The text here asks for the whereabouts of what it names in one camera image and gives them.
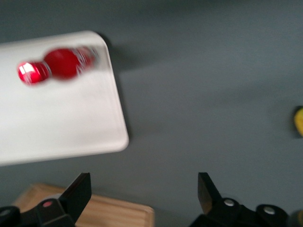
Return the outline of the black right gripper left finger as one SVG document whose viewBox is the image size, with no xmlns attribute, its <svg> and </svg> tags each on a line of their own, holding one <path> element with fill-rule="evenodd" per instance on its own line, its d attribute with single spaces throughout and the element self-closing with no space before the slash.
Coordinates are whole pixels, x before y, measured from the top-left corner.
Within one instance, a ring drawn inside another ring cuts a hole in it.
<svg viewBox="0 0 303 227">
<path fill-rule="evenodd" d="M 90 173 L 81 173 L 58 197 L 21 213 L 21 227 L 74 227 L 91 198 Z"/>
</svg>

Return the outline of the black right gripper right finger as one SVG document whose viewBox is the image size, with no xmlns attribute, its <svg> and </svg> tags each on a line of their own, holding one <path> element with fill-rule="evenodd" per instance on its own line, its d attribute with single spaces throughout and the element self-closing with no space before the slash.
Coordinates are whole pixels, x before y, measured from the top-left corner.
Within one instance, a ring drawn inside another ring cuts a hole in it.
<svg viewBox="0 0 303 227">
<path fill-rule="evenodd" d="M 255 212 L 231 198 L 224 198 L 208 173 L 198 174 L 198 199 L 203 214 L 192 227 L 256 227 Z"/>
</svg>

